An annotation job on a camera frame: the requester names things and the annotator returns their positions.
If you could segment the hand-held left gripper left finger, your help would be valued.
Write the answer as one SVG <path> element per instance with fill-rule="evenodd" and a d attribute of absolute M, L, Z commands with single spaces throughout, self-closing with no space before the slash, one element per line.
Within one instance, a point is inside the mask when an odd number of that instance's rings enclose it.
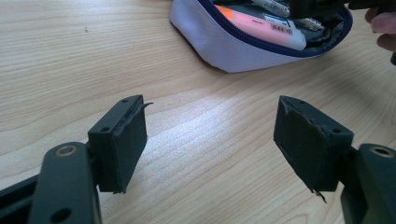
<path fill-rule="evenodd" d="M 121 99 L 88 131 L 102 192 L 126 191 L 148 141 L 147 106 L 141 94 Z"/>

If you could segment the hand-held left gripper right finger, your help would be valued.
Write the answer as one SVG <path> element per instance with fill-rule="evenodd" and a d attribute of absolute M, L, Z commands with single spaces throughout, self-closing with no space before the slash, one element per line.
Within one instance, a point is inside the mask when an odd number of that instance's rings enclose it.
<path fill-rule="evenodd" d="M 311 192 L 321 196 L 334 191 L 336 166 L 352 144 L 354 133 L 311 104 L 280 96 L 274 141 Z"/>

